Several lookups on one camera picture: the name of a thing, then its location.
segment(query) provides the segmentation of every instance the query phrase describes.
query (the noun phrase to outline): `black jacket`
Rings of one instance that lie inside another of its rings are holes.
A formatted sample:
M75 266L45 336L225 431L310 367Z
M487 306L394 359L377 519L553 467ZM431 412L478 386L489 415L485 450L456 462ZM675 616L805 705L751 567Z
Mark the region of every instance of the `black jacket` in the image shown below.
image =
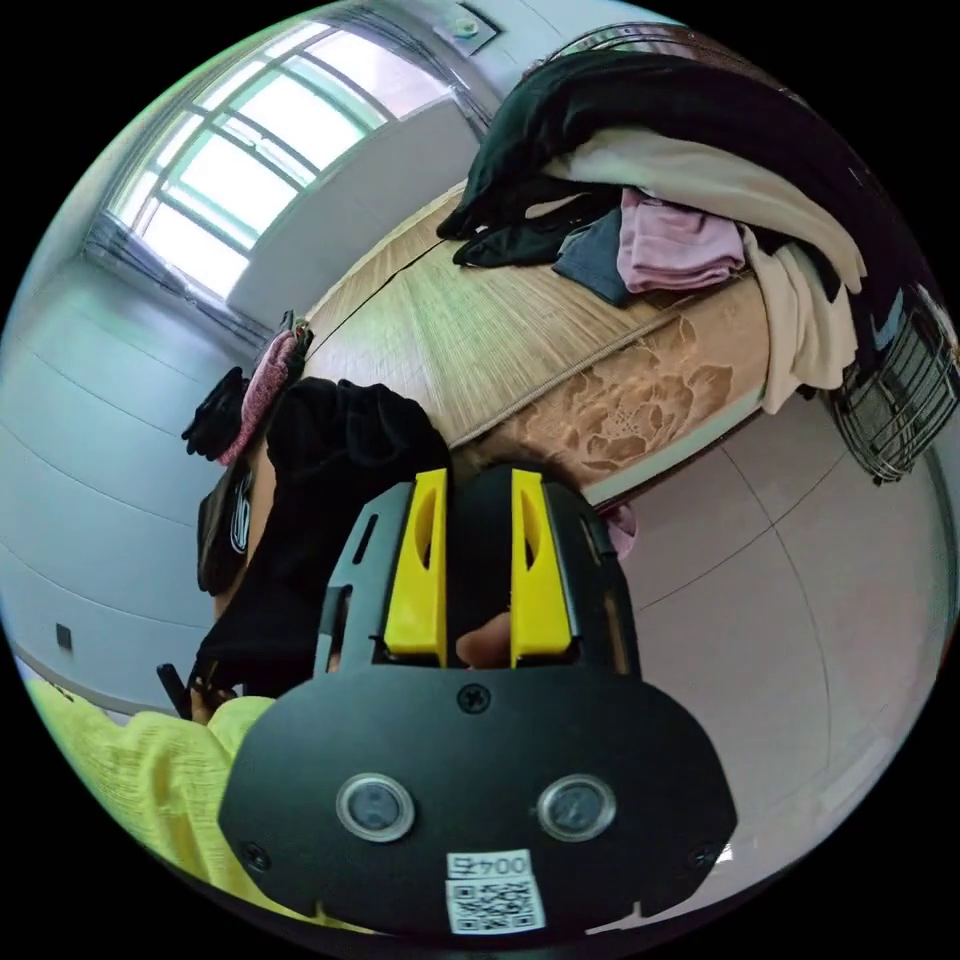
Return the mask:
M364 504L421 471L449 468L450 453L414 400L382 384L312 377L283 396L267 444L273 507L191 681L278 697L313 675L327 581Z
M882 326L901 287L922 283L942 302L899 212L833 128L755 80L664 54L571 54L521 81L494 118L461 202L437 228L438 236L470 241L457 262L512 262L509 250L527 229L527 207L561 191L555 179L540 173L543 167L598 131L629 124L756 163L833 214L859 246L870 274L861 297L852 298L862 368L876 364L870 314ZM568 195L584 189L590 188L570 183ZM505 229L509 242L496 236Z

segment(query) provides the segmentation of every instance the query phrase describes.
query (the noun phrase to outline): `yellow bracket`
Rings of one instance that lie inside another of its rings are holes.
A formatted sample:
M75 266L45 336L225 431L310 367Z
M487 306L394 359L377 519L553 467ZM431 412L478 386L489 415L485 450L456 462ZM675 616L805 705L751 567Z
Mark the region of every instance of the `yellow bracket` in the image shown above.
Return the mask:
M543 479L514 470L512 487L510 666L516 667L521 657L566 653L571 636Z
M447 665L447 471L417 474L393 578L384 643Z

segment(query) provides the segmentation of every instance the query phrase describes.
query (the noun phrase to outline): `finger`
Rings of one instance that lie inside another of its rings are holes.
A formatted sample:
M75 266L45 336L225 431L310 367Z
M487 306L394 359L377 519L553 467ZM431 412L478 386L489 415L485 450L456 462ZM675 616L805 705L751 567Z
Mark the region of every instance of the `finger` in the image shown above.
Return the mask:
M210 719L210 710L203 702L199 690L190 691L190 715L196 723L207 723Z
M478 630L457 641L457 656L475 670L494 670L510 664L510 613L497 614Z

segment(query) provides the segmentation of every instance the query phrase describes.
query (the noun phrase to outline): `qr code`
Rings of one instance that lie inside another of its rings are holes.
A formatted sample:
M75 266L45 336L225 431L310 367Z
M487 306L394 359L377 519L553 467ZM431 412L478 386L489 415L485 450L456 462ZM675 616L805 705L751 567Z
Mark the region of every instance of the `qr code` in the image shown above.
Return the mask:
M448 881L447 905L455 933L520 933L544 926L543 906L532 877Z

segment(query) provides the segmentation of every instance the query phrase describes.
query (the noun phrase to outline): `pink clothing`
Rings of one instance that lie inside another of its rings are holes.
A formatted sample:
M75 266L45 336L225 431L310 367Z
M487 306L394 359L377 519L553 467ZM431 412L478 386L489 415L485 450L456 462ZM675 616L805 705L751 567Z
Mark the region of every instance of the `pink clothing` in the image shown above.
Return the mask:
M240 432L226 452L218 458L223 466L228 467L233 463L253 439L260 421L266 416L270 405L287 382L290 374L287 360L296 345L296 336L287 330L267 348L267 352L250 378L247 392L243 395L243 404L240 408Z
M623 191L617 271L631 293L698 290L743 266L743 240L732 220Z
M607 532L613 549L617 551L617 559L623 560L630 555L637 541L637 518L626 504L601 516L607 521Z

